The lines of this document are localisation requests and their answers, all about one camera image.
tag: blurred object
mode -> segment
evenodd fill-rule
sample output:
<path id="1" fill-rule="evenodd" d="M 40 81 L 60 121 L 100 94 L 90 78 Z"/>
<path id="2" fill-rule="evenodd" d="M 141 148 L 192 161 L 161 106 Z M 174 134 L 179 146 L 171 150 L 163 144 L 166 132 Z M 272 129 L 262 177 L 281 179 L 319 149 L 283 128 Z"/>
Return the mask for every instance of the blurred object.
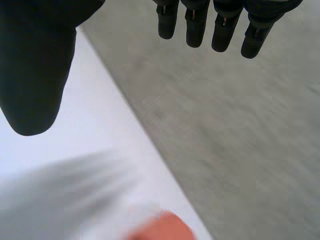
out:
<path id="1" fill-rule="evenodd" d="M 18 134 L 56 120 L 72 65 L 76 27 L 105 0 L 0 2 L 0 107 Z"/>
<path id="2" fill-rule="evenodd" d="M 129 234 L 128 240 L 195 240 L 190 228 L 176 215 L 164 211 Z"/>
<path id="3" fill-rule="evenodd" d="M 70 239 L 108 217 L 134 172 L 113 154 L 91 154 L 10 180 L 0 190 L 0 239 Z"/>

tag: white surface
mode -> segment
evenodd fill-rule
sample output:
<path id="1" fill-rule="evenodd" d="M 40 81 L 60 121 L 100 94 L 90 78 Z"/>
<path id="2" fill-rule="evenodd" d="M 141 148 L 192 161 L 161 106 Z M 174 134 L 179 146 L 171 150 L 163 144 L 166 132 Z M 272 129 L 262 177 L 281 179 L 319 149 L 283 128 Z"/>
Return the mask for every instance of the white surface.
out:
<path id="1" fill-rule="evenodd" d="M 0 114 L 0 177 L 87 153 L 116 150 L 136 164 L 144 181 L 127 194 L 127 206 L 153 203 L 177 214 L 197 239 L 208 231 L 165 166 L 83 33 L 61 108 L 51 129 L 31 137 L 16 134 Z"/>

